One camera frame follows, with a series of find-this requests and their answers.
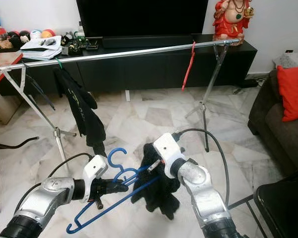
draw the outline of dark sofa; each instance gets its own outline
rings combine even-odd
[[[269,74],[249,115],[248,127],[259,134],[287,176],[298,170],[298,119],[282,122],[284,113],[277,72]]]

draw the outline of sofa armrest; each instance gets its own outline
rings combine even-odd
[[[269,78],[263,83],[250,111],[249,120],[255,126],[255,129],[258,130],[258,127],[265,124],[265,116],[269,110],[276,103],[280,103],[280,98],[276,96],[276,90],[278,90],[278,81],[275,71],[271,72]]]
[[[269,73],[267,81],[269,82],[269,84],[270,84],[270,86],[273,90],[273,93],[274,93],[274,96],[276,97],[276,100],[279,101],[279,102],[282,102],[283,98],[279,93],[277,70],[274,69]]]

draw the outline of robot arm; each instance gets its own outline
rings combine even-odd
[[[241,238],[208,170],[186,160],[170,133],[153,143],[165,163],[165,174],[177,178],[191,196],[191,203],[206,238]]]
[[[220,196],[213,188],[208,170],[187,161],[170,133],[166,133],[153,144],[165,163],[164,172],[169,178],[177,178],[191,196],[197,220],[206,238],[241,238]],[[159,163],[157,160],[148,171]],[[84,168],[83,179],[48,178],[38,190],[23,202],[0,238],[37,238],[46,227],[55,210],[72,200],[96,201],[102,208],[101,195],[127,191],[121,181],[103,180],[107,170],[104,157],[95,156]]]
[[[47,178],[22,203],[0,238],[37,238],[44,230],[55,210],[72,200],[96,201],[101,209],[101,195],[127,191],[128,187],[112,179],[101,179],[107,170],[104,157],[95,156],[84,168],[83,179]]]

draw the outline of white tile floor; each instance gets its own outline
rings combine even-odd
[[[215,87],[207,104],[208,130],[220,141],[228,162],[230,204],[252,194],[259,185],[281,178],[269,152],[247,127],[248,114],[259,88],[243,89],[234,94],[236,89],[232,86]],[[185,115],[199,104],[205,90],[188,88],[186,92],[181,92],[180,89],[131,91],[131,102],[125,101],[124,92],[94,94],[98,103],[95,112],[106,128],[106,152],[116,147],[125,148],[128,154],[115,155],[115,161],[137,168],[143,156],[142,149],[145,143],[153,142],[164,132],[202,126],[197,113],[187,119]],[[77,132],[67,99],[49,96],[57,110],[54,112],[44,101],[37,98],[42,111],[56,126]],[[0,143],[18,144],[28,137],[37,135],[40,136],[39,141],[31,142],[18,150],[0,151],[0,231],[13,216],[22,194],[33,184],[41,182],[61,162],[51,130],[28,106],[23,105],[8,125],[0,124]],[[64,137],[63,143],[68,157],[80,152],[92,154],[92,149],[86,146],[85,139],[79,136]],[[224,197],[224,169],[215,144],[210,142],[211,152],[206,153],[201,135],[194,132],[184,135],[179,143],[186,149],[187,156],[208,168],[214,187]],[[71,173],[76,179],[81,178],[86,162],[87,159],[82,157],[69,163]],[[110,178],[116,173],[116,170],[109,169],[104,178]],[[56,175],[66,175],[65,170],[60,170]],[[104,206],[108,207],[124,195],[102,197]],[[86,229],[68,235],[67,225],[73,222],[75,214],[83,207],[79,202],[72,202],[57,209],[40,237],[203,237],[185,188],[181,187],[175,196],[181,205],[173,221],[169,221],[158,210],[149,213],[143,200],[134,205],[128,200]],[[96,207],[93,206],[87,217],[97,213]],[[242,235],[246,234],[250,238],[262,237],[246,205],[231,210],[231,214]]]

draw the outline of statue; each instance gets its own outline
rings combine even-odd
[[[249,6],[252,0],[221,0],[214,13],[214,41],[238,38],[238,46],[244,42],[243,28],[248,28],[249,19],[254,15],[254,9]]]

